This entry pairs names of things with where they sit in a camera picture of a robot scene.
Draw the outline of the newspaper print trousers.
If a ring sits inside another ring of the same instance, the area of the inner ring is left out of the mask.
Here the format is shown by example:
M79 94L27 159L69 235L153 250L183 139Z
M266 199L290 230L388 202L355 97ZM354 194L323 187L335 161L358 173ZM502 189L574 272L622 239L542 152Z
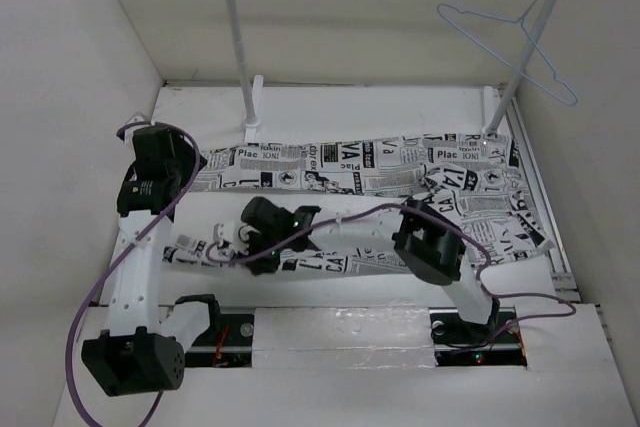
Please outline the newspaper print trousers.
M493 264L546 254L517 143L504 135L423 134L205 152L194 191L266 189L425 201L480 243Z

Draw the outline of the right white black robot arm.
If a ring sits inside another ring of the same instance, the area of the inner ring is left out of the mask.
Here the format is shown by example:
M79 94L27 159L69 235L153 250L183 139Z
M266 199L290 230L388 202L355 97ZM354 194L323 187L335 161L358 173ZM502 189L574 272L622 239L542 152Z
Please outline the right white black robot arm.
M394 253L416 278L443 289L457 308L466 344L487 342L498 329L500 302L474 276L466 250L472 246L481 252L485 265L490 254L424 201L409 199L339 214L313 205L290 212L255 197L240 219L252 228L242 260L254 275L274 273L284 250Z

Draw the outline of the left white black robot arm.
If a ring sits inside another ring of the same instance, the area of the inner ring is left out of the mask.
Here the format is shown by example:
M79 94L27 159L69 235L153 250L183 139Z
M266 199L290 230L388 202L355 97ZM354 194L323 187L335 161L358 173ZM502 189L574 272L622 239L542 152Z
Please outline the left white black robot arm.
M83 364L109 397L178 389L187 351L196 340L216 341L223 329L212 294L179 298L165 319L159 309L175 208L204 161L194 142L168 124L139 125L131 142L135 160L116 202L119 251L107 317L81 349Z

